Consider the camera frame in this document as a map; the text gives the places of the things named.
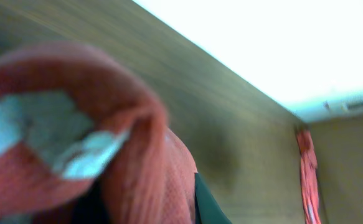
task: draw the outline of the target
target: red curtain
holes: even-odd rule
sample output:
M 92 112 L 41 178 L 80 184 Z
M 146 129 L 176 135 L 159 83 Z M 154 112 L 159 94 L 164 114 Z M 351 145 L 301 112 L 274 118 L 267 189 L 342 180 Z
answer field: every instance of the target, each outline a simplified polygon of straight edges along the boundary
M 306 224 L 321 224 L 318 215 L 317 158 L 314 153 L 313 140 L 311 139 L 310 132 L 307 130 L 300 131 L 296 137 L 301 153 L 301 194 L 304 214 L 306 215 Z

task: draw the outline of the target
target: beige wall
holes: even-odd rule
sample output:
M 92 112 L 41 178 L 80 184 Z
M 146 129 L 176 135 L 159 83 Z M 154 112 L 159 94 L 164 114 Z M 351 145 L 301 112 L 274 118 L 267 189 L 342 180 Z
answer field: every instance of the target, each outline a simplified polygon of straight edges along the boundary
M 330 224 L 363 224 L 363 116 L 311 125 Z

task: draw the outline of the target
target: wooden wall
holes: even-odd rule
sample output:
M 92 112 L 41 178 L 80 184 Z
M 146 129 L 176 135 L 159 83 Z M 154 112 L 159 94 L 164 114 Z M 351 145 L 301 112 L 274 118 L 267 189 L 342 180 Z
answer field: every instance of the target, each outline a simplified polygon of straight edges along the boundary
M 363 224 L 363 116 L 311 125 L 331 224 Z
M 152 86 L 231 221 L 304 223 L 300 120 L 251 84 L 131 1 L 0 0 L 0 53 L 48 39 L 97 45 Z

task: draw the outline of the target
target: red towel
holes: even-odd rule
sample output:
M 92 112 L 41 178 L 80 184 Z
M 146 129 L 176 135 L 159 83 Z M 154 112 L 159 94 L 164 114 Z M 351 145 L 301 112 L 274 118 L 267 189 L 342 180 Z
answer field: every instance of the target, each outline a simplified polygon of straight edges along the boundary
M 321 224 L 318 215 L 317 158 L 314 152 L 313 140 L 309 131 L 298 133 L 297 139 L 301 153 L 301 193 L 306 224 Z
M 21 139 L 0 152 L 1 221 L 27 217 L 30 223 L 70 223 L 78 197 L 100 177 L 102 198 L 112 223 L 194 223 L 194 160 L 167 128 L 162 103 L 141 80 L 102 51 L 78 43 L 33 45 L 0 57 L 0 114 L 7 110 L 1 106 L 8 99 L 49 97 L 58 91 L 67 95 L 64 101 L 74 103 L 75 108 L 70 110 L 91 122 L 91 128 L 78 141 L 91 133 L 119 136 L 128 132 L 127 140 L 102 172 L 73 179 L 55 168 L 56 160 L 50 162 L 45 152 L 34 148 L 28 134 L 36 133 L 22 129 Z M 37 124 L 24 127 L 35 130 L 33 125 Z M 16 133 L 14 129 L 0 130 L 0 134 Z M 47 130 L 40 129 L 37 135 L 44 138 Z M 58 149 L 59 154 L 68 150 Z M 78 156 L 68 156 L 61 166 Z

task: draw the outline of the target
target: white ceiling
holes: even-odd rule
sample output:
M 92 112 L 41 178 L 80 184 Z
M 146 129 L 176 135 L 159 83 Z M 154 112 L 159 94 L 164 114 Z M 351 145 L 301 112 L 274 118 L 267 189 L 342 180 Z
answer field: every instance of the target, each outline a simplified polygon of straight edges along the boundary
M 311 122 L 363 94 L 363 0 L 135 0 Z

